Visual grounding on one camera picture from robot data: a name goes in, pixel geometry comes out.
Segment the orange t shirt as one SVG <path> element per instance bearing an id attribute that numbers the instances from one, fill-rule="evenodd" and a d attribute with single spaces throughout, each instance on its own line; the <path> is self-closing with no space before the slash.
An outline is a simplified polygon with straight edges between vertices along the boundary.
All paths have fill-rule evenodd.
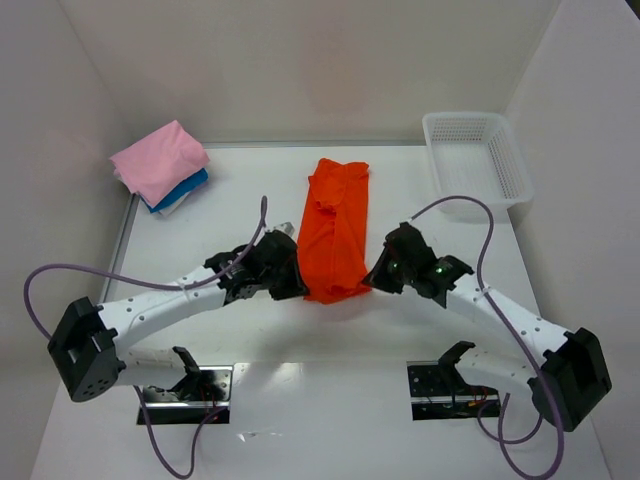
<path id="1" fill-rule="evenodd" d="M 324 305 L 365 295 L 369 165 L 319 160 L 298 235 L 298 262 L 307 301 Z"/>

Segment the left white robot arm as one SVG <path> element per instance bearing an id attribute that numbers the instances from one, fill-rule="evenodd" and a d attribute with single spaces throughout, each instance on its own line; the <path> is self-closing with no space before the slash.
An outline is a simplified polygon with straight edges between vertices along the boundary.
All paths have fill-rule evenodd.
<path id="1" fill-rule="evenodd" d="M 296 242 L 267 232 L 247 252 L 219 253 L 171 283 L 124 300 L 95 305 L 87 297 L 68 305 L 48 352 L 69 397 L 93 400 L 114 386 L 155 387 L 185 399 L 204 390 L 205 373 L 189 351 L 137 349 L 145 338 L 200 313 L 218 310 L 266 290 L 272 299 L 303 297 Z"/>

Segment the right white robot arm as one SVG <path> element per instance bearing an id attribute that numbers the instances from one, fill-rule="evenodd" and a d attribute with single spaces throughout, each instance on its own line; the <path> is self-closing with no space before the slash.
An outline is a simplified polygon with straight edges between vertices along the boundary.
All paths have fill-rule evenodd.
<path id="1" fill-rule="evenodd" d="M 407 222 L 386 235 L 382 254 L 363 282 L 391 294 L 411 287 L 505 343 L 526 348 L 525 359 L 517 361 L 470 340 L 457 342 L 438 360 L 452 386 L 487 386 L 528 397 L 544 420 L 566 432 L 574 431 L 612 389 L 594 333 L 553 324 L 480 285 L 471 266 L 452 255 L 437 256 Z"/>

